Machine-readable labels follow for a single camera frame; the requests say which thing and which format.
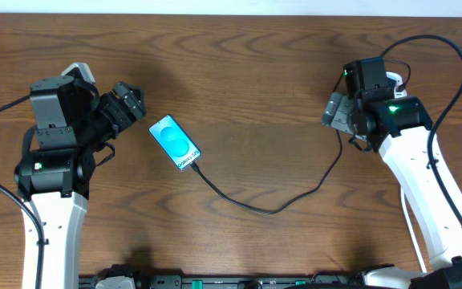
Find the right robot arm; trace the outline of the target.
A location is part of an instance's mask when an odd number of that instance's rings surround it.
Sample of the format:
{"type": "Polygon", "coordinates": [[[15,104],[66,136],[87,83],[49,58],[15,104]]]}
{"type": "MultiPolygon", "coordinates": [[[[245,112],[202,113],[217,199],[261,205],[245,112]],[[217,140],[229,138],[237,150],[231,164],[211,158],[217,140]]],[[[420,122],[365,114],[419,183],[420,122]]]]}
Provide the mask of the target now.
{"type": "Polygon", "coordinates": [[[361,273],[367,287],[462,288],[462,193],[422,102],[409,96],[400,75],[382,57],[343,67],[345,94],[334,92],[322,116],[325,126],[363,140],[365,153],[380,155],[400,184],[403,208],[410,208],[422,232],[431,269],[411,272],[392,265],[361,273]]]}

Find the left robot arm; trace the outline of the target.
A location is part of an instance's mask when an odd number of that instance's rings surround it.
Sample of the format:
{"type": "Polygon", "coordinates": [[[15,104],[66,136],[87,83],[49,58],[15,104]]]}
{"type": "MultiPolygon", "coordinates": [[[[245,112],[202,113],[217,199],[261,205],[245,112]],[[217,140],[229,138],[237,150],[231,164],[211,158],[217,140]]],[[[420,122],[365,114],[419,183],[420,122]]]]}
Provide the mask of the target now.
{"type": "Polygon", "coordinates": [[[30,102],[38,149],[23,146],[14,171],[33,220],[25,223],[24,288],[76,288],[94,154],[146,114],[144,91],[118,82],[99,94],[72,75],[34,83],[30,102]]]}

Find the turquoise screen smartphone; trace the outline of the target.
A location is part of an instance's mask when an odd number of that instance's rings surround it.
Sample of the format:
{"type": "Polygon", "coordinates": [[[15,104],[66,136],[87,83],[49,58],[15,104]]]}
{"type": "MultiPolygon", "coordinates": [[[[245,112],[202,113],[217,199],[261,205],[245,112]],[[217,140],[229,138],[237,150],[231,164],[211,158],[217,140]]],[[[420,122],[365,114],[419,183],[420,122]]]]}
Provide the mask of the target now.
{"type": "Polygon", "coordinates": [[[152,125],[149,132],[179,170],[190,166],[201,156],[197,145],[170,114],[152,125]]]}

